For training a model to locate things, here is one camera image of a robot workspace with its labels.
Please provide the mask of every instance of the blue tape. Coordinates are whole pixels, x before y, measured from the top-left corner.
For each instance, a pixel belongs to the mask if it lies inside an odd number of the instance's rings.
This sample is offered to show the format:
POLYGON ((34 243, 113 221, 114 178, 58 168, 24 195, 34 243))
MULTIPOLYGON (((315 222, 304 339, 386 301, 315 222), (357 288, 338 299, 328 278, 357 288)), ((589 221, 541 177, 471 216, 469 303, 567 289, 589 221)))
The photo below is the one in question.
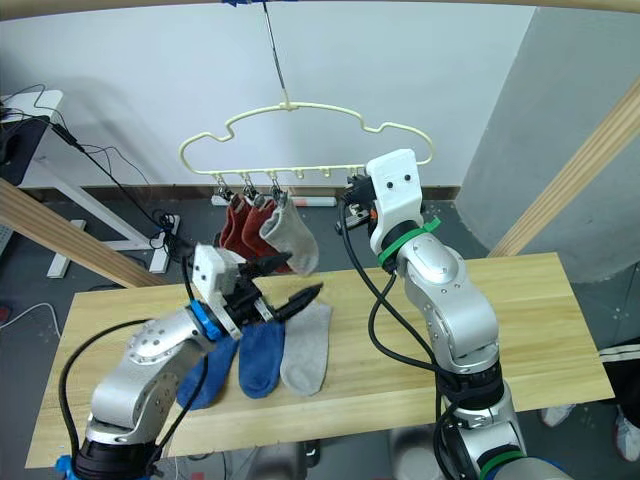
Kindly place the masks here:
POLYGON ((198 302, 197 300, 192 300, 190 306, 191 310, 200 322, 200 325, 202 325, 202 328, 204 328, 204 332, 207 338, 209 340, 219 339, 222 336, 222 332, 220 332, 218 327, 216 327, 213 322, 209 320, 209 317, 202 308, 202 305, 200 305, 200 302, 198 302))
MULTIPOLYGON (((64 473, 64 478, 66 480, 82 480, 75 473, 73 473, 73 469, 71 468, 71 455, 62 455, 58 460, 56 460, 55 469, 64 473)), ((151 480, 151 477, 142 477, 138 480, 151 480)))

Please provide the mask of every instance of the wooden beam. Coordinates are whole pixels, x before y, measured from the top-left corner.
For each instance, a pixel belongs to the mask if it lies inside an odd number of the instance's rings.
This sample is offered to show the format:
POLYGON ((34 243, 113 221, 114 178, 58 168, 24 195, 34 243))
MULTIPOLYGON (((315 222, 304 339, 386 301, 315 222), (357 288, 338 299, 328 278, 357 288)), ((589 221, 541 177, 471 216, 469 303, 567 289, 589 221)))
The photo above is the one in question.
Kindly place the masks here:
POLYGON ((517 255, 640 133, 640 77, 489 253, 517 255))
POLYGON ((165 283, 3 179, 0 223, 124 287, 165 283))
MULTIPOLYGON (((37 17, 69 12, 113 8, 150 7, 194 3, 220 3, 221 0, 3 0, 0 19, 37 17)), ((436 0, 408 0, 438 3, 436 0)), ((447 3, 484 3, 539 7, 586 8, 640 13, 640 0, 447 0, 447 3)))

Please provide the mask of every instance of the hanging sock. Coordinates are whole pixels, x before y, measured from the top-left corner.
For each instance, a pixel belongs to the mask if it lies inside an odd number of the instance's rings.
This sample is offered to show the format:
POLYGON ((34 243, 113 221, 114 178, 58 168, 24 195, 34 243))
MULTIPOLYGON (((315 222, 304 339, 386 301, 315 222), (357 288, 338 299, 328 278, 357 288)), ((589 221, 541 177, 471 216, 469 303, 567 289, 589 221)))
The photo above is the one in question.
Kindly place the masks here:
POLYGON ((329 353, 329 305, 312 302, 285 323, 280 376, 294 393, 309 396, 320 391, 329 353))
POLYGON ((302 222, 291 197, 278 206, 260 229, 260 237, 281 253, 291 253, 287 264, 299 275, 309 275, 318 266, 318 244, 302 222))
MULTIPOLYGON (((216 348, 210 352, 209 355, 209 367, 207 369, 207 378, 202 385, 200 393, 191 405, 190 410, 198 410, 201 408, 207 408, 210 406, 218 392, 222 389, 229 369, 231 368, 231 362, 238 349, 238 342, 233 338, 227 336, 222 337, 216 342, 216 348)), ((200 376, 202 375, 202 369, 204 368, 204 359, 200 360, 198 364, 191 369, 185 379, 178 388, 176 400, 182 408, 187 404, 189 398, 193 394, 200 376)))
MULTIPOLYGON (((242 242, 251 248, 255 255, 258 257, 270 257, 278 255, 278 251, 260 238, 259 231, 266 220, 271 218, 273 211, 276 208, 276 203, 273 200, 269 200, 263 207, 257 206, 251 207, 251 211, 247 217, 247 221, 242 229, 242 242)), ((290 272, 291 269, 283 265, 276 270, 280 273, 290 272)))
POLYGON ((240 387, 251 398, 269 395, 280 377, 284 325, 278 322, 247 325, 240 340, 240 387))
POLYGON ((227 225, 230 223, 231 228, 223 228, 220 234, 220 244, 223 248, 236 252, 242 258, 248 260, 256 256, 256 254, 247 247, 242 241, 242 230, 249 216, 251 207, 245 200, 244 195, 236 194, 227 206, 227 225))

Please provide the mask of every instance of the hanger hook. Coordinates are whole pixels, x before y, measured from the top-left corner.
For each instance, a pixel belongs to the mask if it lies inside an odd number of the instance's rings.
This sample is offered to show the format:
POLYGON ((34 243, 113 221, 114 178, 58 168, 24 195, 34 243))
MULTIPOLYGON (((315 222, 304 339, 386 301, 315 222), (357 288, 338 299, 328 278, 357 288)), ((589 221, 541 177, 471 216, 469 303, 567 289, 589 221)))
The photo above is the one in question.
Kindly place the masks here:
POLYGON ((282 196, 282 188, 280 187, 280 183, 278 182, 278 173, 274 170, 268 172, 269 173, 269 177, 271 178, 271 182, 273 183, 273 186, 271 187, 271 195, 273 196, 273 199, 276 201, 276 203, 280 200, 280 197, 282 196))
POLYGON ((242 177, 242 180, 244 181, 242 193, 249 197, 250 200, 254 200, 258 195, 258 190, 256 190, 256 187, 251 181, 251 175, 248 172, 242 172, 240 173, 240 177, 242 177))
POLYGON ((227 202, 231 200, 231 197, 233 196, 233 192, 231 191, 231 188, 229 188, 229 185, 227 185, 227 182, 224 181, 224 177, 219 173, 215 174, 213 177, 218 182, 217 195, 222 199, 226 200, 227 202))

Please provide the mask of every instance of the white wall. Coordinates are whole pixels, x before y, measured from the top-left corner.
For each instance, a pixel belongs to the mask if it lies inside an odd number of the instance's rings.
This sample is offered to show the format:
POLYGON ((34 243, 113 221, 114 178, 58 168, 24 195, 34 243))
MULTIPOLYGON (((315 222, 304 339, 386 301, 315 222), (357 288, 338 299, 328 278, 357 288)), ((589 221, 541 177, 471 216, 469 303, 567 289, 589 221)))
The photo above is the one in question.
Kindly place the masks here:
MULTIPOLYGON (((389 120, 426 130, 437 156, 423 167, 425 185, 462 184, 534 11, 398 2, 269 8, 292 100, 353 108, 376 126, 389 120)), ((281 101, 260 4, 15 20, 0 24, 0 45, 3 93, 38 82, 62 90, 72 132, 85 143, 120 146, 152 183, 209 183, 182 166, 180 142, 203 130, 222 134, 231 115, 281 101)), ((402 147, 426 154, 406 133, 365 134, 337 114, 299 111, 246 120, 234 141, 192 152, 199 166, 234 168, 364 163, 402 147)), ((109 183, 60 152, 55 161, 74 181, 109 183)), ((122 162, 114 165, 123 181, 141 183, 122 162)), ((304 182, 342 185, 344 178, 304 182)))

